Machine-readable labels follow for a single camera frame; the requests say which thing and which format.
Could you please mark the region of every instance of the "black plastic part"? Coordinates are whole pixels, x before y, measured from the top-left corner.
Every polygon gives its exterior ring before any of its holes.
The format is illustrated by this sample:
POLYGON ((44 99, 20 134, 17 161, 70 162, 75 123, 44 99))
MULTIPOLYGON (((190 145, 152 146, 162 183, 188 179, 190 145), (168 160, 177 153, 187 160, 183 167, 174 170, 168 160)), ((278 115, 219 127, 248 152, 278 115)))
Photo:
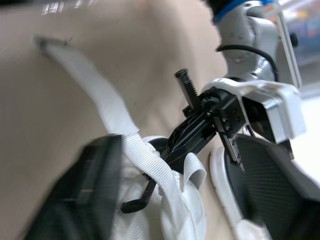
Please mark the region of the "black plastic part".
POLYGON ((275 136, 269 122, 265 107, 254 100, 242 97, 242 102, 253 130, 268 141, 275 143, 275 136))
POLYGON ((296 33, 290 33, 290 41, 293 48, 299 47, 299 41, 296 33))
POLYGON ((204 112, 194 113, 169 137, 167 142, 169 152, 165 161, 171 169, 183 174, 187 154, 198 154, 215 135, 215 128, 207 115, 204 112))
POLYGON ((25 240, 108 240, 117 207, 122 137, 105 136, 82 151, 56 182, 25 240))
MULTIPOLYGON (((160 152, 160 156, 162 159, 165 159, 165 157, 167 156, 167 148, 166 148, 166 144, 167 144, 167 139, 166 138, 157 138, 154 139, 152 141, 149 142, 151 145, 153 145, 153 147, 160 152)), ((135 213, 138 212, 142 209, 144 209, 150 202, 150 198, 155 190, 156 187, 156 182, 150 178, 148 175, 144 174, 144 176, 147 178, 148 180, 148 184, 145 187, 142 196, 139 199, 134 199, 128 202, 124 202, 121 205, 121 211, 124 214, 131 214, 131 213, 135 213)))
POLYGON ((144 209, 148 205, 148 203, 150 202, 150 198, 152 196, 152 193, 155 190, 157 183, 153 179, 151 179, 149 177, 147 177, 147 178, 149 179, 149 182, 148 182, 147 186, 145 187, 141 198, 122 203, 121 211, 124 214, 131 214, 131 213, 138 212, 138 211, 144 209))
POLYGON ((273 240, 320 239, 319 188, 281 145, 239 135, 250 198, 273 240))
POLYGON ((213 116, 219 119, 223 128, 218 127, 217 131, 232 138, 246 123, 238 97, 221 89, 216 89, 214 93, 220 102, 213 111, 213 116))

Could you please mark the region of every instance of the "white strap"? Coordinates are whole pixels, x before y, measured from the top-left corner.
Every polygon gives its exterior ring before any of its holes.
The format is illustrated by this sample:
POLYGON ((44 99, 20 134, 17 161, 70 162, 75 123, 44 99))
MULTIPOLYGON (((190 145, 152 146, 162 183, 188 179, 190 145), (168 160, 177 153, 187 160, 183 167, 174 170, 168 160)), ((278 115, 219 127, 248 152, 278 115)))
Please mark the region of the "white strap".
POLYGON ((110 134, 125 135, 124 154, 138 169, 150 176, 163 191, 173 224, 179 231, 187 210, 170 167, 141 139, 126 105, 111 83, 81 53, 57 40, 37 38, 47 55, 56 60, 95 102, 100 117, 110 134))
POLYGON ((207 172, 198 157, 190 152, 183 165, 183 191, 186 190, 187 181, 190 180, 199 189, 207 176, 207 172))

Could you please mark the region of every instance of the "beige wall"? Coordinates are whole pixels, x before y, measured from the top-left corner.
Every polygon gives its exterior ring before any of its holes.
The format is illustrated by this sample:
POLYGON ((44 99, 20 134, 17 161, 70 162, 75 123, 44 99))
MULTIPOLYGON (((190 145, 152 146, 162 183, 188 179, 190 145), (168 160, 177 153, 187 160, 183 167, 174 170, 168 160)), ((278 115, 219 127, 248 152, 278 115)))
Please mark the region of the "beige wall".
MULTIPOLYGON (((198 0, 99 0, 62 13, 42 10, 0 10, 1 240, 21 235, 80 147, 106 134, 92 101, 33 48, 33 34, 72 38, 118 88, 144 136, 168 136, 183 120, 176 71, 188 67, 198 90, 227 72, 215 53, 220 40, 210 12, 198 0)), ((211 185, 202 191, 214 194, 211 185)), ((216 199, 204 201, 218 208, 216 199)))

